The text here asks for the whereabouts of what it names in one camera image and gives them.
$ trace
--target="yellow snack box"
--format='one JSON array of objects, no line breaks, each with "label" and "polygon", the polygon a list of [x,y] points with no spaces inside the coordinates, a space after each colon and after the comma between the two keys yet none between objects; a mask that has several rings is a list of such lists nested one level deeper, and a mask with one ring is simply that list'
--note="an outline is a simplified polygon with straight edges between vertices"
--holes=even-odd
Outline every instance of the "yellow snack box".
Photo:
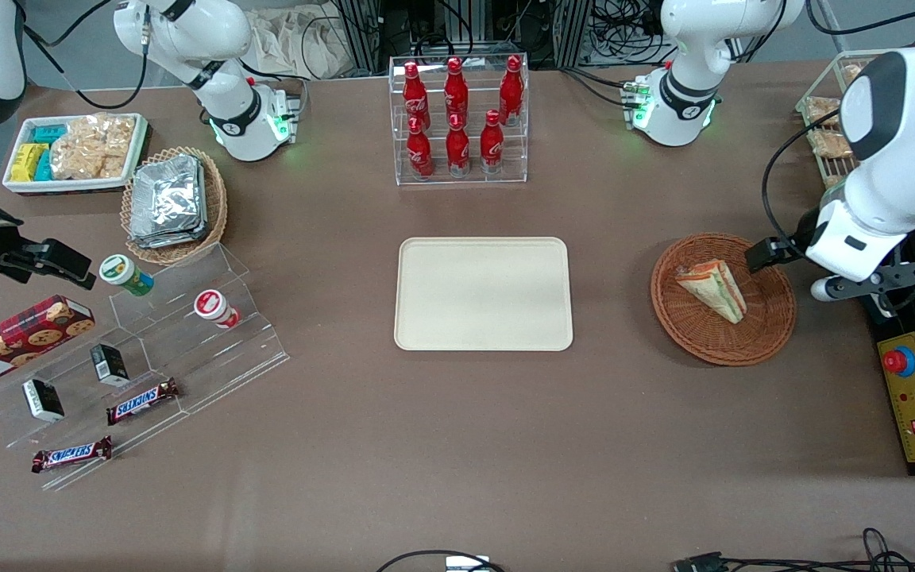
[{"label": "yellow snack box", "polygon": [[33,181],[33,174],[37,172],[37,161],[46,151],[48,151],[48,144],[19,145],[16,160],[10,167],[10,179],[21,182]]}]

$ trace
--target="white tray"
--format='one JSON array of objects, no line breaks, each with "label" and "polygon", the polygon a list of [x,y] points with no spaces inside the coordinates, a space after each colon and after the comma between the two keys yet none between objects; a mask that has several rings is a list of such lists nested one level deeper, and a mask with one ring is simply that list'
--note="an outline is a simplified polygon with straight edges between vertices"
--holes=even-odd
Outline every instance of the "white tray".
[{"label": "white tray", "polygon": [[41,126],[64,126],[77,117],[82,115],[64,115],[59,117],[33,117],[23,121],[19,127],[19,134],[16,135],[14,150],[10,154],[10,162],[6,163],[6,172],[2,174],[2,186],[8,188],[16,195],[70,195],[70,193],[94,192],[101,189],[113,189],[113,191],[122,191],[126,181],[133,176],[133,170],[139,162],[139,155],[143,149],[143,140],[146,139],[146,119],[139,113],[113,113],[118,117],[132,117],[137,120],[137,125],[133,127],[133,137],[129,142],[129,151],[126,153],[126,164],[122,167],[122,174],[118,177],[106,179],[84,179],[79,181],[13,181],[10,180],[10,167],[16,160],[16,153],[19,153],[19,145],[30,142],[30,134],[33,128]]},{"label": "white tray", "polygon": [[563,351],[573,336],[559,238],[409,238],[400,246],[397,347]]}]

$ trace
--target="wicker basket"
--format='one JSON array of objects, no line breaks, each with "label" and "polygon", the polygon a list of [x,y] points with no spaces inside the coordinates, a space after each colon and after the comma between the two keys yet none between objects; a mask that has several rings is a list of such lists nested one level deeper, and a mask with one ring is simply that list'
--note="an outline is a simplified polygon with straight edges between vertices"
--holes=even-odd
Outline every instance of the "wicker basket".
[{"label": "wicker basket", "polygon": [[[693,234],[674,243],[658,258],[651,273],[651,303],[673,341],[698,358],[716,365],[754,365],[772,358],[796,325],[796,300],[789,279],[768,268],[751,275],[745,251],[752,244],[729,234]],[[676,275],[719,258],[736,279],[747,314],[730,323],[677,284]]]},{"label": "wicker basket", "polygon": [[[199,149],[177,146],[174,149],[165,149],[156,155],[150,156],[143,163],[160,163],[162,160],[173,158],[179,153],[192,155],[203,163],[203,181],[207,188],[207,220],[210,221],[210,234],[197,242],[183,242],[172,246],[162,246],[160,249],[141,249],[137,243],[127,240],[129,251],[139,260],[156,265],[173,265],[183,258],[191,257],[221,240],[225,233],[225,224],[228,223],[228,193],[225,192],[225,181],[218,173],[218,166],[206,153]],[[129,221],[132,214],[132,179],[126,181],[126,188],[122,192],[122,228],[129,233]]]}]

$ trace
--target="coca-cola bottle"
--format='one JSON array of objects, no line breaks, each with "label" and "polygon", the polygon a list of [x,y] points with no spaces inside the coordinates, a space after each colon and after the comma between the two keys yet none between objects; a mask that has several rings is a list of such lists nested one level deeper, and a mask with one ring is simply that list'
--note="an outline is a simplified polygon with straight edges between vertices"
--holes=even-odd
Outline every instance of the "coca-cola bottle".
[{"label": "coca-cola bottle", "polygon": [[500,128],[500,112],[490,109],[486,112],[486,127],[483,127],[480,151],[482,172],[487,175],[500,173],[500,161],[504,155],[504,130]]},{"label": "coca-cola bottle", "polygon": [[418,117],[423,130],[429,130],[429,95],[419,79],[419,66],[414,61],[404,62],[404,111],[407,116]]},{"label": "coca-cola bottle", "polygon": [[450,132],[447,134],[447,168],[450,176],[465,178],[472,170],[468,159],[468,134],[465,133],[465,120],[461,115],[451,113],[448,117]]},{"label": "coca-cola bottle", "polygon": [[520,56],[513,55],[508,58],[508,72],[500,81],[500,123],[508,127],[519,126],[523,93]]},{"label": "coca-cola bottle", "polygon": [[443,84],[443,97],[446,98],[447,117],[451,113],[461,115],[468,124],[468,83],[461,74],[461,58],[447,60],[447,81]]},{"label": "coca-cola bottle", "polygon": [[429,137],[422,133],[422,119],[407,119],[407,158],[411,162],[411,172],[418,181],[429,180],[433,175],[433,155],[429,149]]}]

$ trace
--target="cookie box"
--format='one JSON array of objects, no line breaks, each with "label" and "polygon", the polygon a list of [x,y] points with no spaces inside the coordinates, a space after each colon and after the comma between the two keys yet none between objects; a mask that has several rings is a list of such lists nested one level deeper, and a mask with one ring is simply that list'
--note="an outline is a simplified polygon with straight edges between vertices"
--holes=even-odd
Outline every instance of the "cookie box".
[{"label": "cookie box", "polygon": [[94,328],[94,314],[52,296],[0,323],[0,376]]},{"label": "cookie box", "polygon": [[108,179],[83,179],[83,180],[61,180],[61,181],[14,181],[10,179],[10,165],[16,160],[21,145],[33,141],[33,128],[42,126],[64,126],[72,119],[82,117],[81,115],[63,115],[57,117],[32,117],[23,120],[19,126],[19,134],[16,135],[14,149],[10,154],[10,160],[6,163],[5,173],[2,175],[2,186],[8,188],[16,195],[77,195],[84,192],[104,192],[104,191],[122,191],[126,181],[132,178],[133,170],[139,164],[143,141],[146,140],[148,133],[148,123],[145,117],[139,113],[113,113],[118,117],[131,117],[137,121],[137,126],[133,127],[132,141],[129,142],[129,151],[126,153],[126,163],[122,168],[122,174],[118,177]]}]

